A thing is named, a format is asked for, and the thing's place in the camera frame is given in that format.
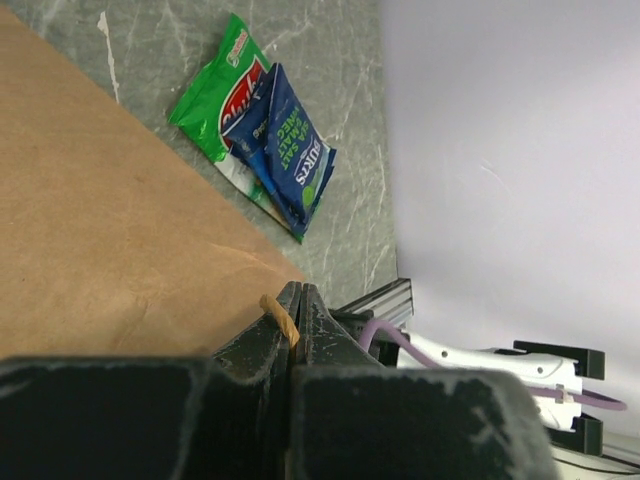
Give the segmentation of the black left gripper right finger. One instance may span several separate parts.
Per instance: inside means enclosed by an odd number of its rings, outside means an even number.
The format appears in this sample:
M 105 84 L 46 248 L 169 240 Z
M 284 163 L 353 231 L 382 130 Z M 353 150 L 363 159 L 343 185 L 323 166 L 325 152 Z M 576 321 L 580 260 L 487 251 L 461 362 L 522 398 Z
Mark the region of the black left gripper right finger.
M 554 479 L 533 399 L 514 376 L 396 369 L 366 353 L 318 289 L 301 289 L 291 380 L 293 479 Z

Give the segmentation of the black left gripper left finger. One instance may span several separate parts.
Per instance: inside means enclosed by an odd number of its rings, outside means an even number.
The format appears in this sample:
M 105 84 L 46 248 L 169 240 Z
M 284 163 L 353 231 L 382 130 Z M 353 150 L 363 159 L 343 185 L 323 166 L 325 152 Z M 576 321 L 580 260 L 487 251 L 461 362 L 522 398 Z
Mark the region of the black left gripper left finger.
M 302 287 L 213 353 L 1 363 L 5 479 L 278 479 Z

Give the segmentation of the brown paper bag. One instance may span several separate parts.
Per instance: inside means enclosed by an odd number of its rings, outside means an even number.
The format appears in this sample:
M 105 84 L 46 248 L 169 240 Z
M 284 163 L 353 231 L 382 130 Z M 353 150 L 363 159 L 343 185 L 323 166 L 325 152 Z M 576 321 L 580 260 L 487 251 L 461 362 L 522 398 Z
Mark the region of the brown paper bag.
M 301 272 L 77 67 L 1 11 L 1 353 L 187 355 Z

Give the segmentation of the blue snack bag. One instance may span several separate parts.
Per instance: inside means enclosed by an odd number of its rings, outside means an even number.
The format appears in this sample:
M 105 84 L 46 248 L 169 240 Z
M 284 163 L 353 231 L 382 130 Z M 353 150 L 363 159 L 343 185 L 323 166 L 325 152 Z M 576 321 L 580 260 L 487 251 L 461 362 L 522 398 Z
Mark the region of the blue snack bag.
M 336 150 L 321 138 L 284 67 L 270 69 L 266 155 L 276 193 L 306 230 L 334 169 Z

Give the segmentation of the green cassava chips bag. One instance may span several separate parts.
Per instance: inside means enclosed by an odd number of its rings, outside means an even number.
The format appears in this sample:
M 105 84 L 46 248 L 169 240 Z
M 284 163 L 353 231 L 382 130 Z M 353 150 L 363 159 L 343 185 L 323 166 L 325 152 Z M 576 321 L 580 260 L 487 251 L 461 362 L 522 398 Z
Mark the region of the green cassava chips bag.
M 304 234 L 288 225 L 259 178 L 222 135 L 225 123 L 249 106 L 270 67 L 245 22 L 232 13 L 217 55 L 196 75 L 169 123 L 182 130 L 238 191 L 302 241 Z

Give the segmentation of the blue salt vinegar chips bag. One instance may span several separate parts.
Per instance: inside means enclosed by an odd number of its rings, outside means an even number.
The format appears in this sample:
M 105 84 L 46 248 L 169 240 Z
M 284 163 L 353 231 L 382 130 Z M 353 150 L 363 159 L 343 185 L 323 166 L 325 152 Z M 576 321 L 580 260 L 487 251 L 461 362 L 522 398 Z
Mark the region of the blue salt vinegar chips bag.
M 265 148 L 271 88 L 276 72 L 277 65 L 274 64 L 259 77 L 246 109 L 226 122 L 223 129 L 223 135 L 231 141 L 233 149 L 257 176 L 270 197 L 276 195 L 276 187 L 268 169 Z

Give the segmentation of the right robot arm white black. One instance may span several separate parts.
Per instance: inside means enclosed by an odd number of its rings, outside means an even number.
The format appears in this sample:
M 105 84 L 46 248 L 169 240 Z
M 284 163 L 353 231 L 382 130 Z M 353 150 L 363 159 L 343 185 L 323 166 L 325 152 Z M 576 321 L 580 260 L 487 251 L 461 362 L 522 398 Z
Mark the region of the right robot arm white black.
M 586 455 L 603 453 L 603 422 L 584 412 L 586 406 L 613 410 L 620 406 L 584 387 L 586 379 L 605 379 L 602 351 L 526 341 L 516 341 L 510 349 L 461 349 L 376 319 L 356 324 L 353 336 L 365 350 L 376 341 L 395 347 L 397 358 L 388 364 L 398 368 L 509 373 L 529 390 L 554 445 Z

